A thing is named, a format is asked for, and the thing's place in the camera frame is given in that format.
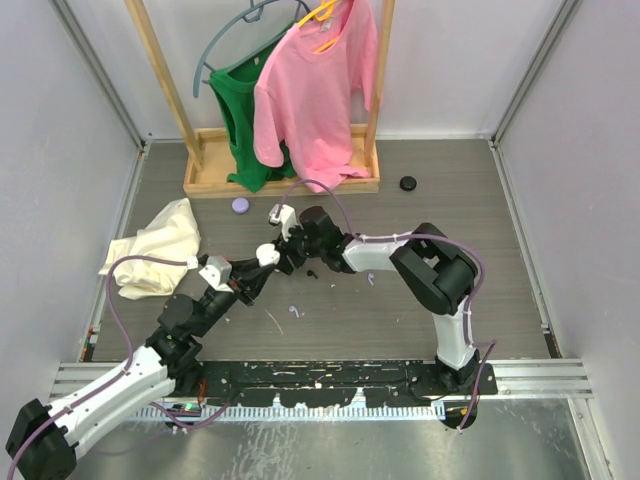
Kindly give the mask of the white earbud case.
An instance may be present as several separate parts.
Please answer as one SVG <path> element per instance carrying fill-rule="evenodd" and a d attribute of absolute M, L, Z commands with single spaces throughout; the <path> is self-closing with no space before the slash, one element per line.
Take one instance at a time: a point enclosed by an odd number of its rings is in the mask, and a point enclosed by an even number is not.
<path fill-rule="evenodd" d="M 261 244 L 255 252 L 260 267 L 277 266 L 281 255 L 273 243 Z"/>

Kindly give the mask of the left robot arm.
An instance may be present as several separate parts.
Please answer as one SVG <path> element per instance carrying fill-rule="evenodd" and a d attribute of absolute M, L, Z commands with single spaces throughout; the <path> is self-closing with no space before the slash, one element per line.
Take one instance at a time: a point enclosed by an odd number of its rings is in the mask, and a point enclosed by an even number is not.
<path fill-rule="evenodd" d="M 194 393 L 200 384 L 200 339 L 236 302 L 252 304 L 277 263 L 208 256 L 185 261 L 207 281 L 203 296 L 172 295 L 158 328 L 141 346 L 129 345 L 123 362 L 59 400 L 25 404 L 6 443 L 11 458 L 7 476 L 66 479 L 82 457 L 137 410 L 173 392 Z"/>

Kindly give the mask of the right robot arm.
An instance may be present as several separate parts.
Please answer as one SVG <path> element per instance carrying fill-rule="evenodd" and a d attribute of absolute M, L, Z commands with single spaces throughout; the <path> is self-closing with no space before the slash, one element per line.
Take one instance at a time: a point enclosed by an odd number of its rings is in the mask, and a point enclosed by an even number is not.
<path fill-rule="evenodd" d="M 281 228 L 276 249 L 296 268 L 318 258 L 337 273 L 397 273 L 434 320 L 436 378 L 442 388 L 459 394 L 473 383 L 479 351 L 472 340 L 469 300 L 480 272 L 434 225 L 423 223 L 389 237 L 355 235 L 341 231 L 321 206 L 297 215 L 288 205 L 274 206 L 269 223 Z"/>

